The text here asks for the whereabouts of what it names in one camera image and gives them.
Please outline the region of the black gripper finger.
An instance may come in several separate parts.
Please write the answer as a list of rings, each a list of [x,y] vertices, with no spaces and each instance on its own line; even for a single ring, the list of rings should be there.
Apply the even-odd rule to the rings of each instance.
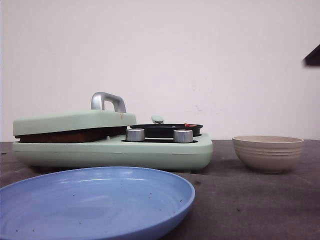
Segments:
[[[303,59],[303,63],[305,66],[320,66],[320,45]]]

